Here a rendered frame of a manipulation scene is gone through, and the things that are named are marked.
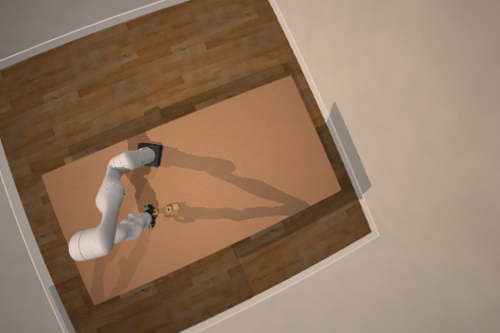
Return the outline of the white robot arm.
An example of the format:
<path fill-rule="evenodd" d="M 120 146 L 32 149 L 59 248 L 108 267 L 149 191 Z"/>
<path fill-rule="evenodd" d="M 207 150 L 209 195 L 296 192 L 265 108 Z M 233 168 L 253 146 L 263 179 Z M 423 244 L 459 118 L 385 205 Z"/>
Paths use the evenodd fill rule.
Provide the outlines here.
<path fill-rule="evenodd" d="M 128 219 L 119 224 L 117 218 L 125 194 L 120 178 L 133 169 L 146 165 L 146 162 L 152 162 L 155 157 L 152 149 L 144 147 L 136 151 L 126 151 L 109 161 L 106 176 L 95 199 L 102 220 L 97 227 L 79 231 L 72 236 L 69 253 L 74 260 L 83 261 L 106 256 L 112 251 L 114 243 L 137 239 L 143 228 L 152 222 L 151 215 L 146 212 L 138 216 L 131 213 Z"/>

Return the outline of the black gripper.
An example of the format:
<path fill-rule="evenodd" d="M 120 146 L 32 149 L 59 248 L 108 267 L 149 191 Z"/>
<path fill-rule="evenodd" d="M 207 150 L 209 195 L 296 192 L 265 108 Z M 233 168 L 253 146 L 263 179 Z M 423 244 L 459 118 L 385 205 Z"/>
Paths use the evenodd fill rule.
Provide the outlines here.
<path fill-rule="evenodd" d="M 155 208 L 155 207 L 153 207 L 153 205 L 151 205 L 151 204 L 144 205 L 144 207 L 146 207 L 145 212 L 146 212 L 146 213 L 149 213 L 149 214 L 151 215 L 151 217 L 152 217 L 152 222 L 151 222 L 151 224 L 149 225 L 149 228 L 154 228 L 154 226 L 155 226 L 155 224 L 156 224 L 156 222 L 155 222 L 156 216 L 153 216 L 153 212 L 154 212 L 154 210 L 155 210 L 156 208 Z M 153 223 L 153 224 L 152 224 L 152 223 Z"/>

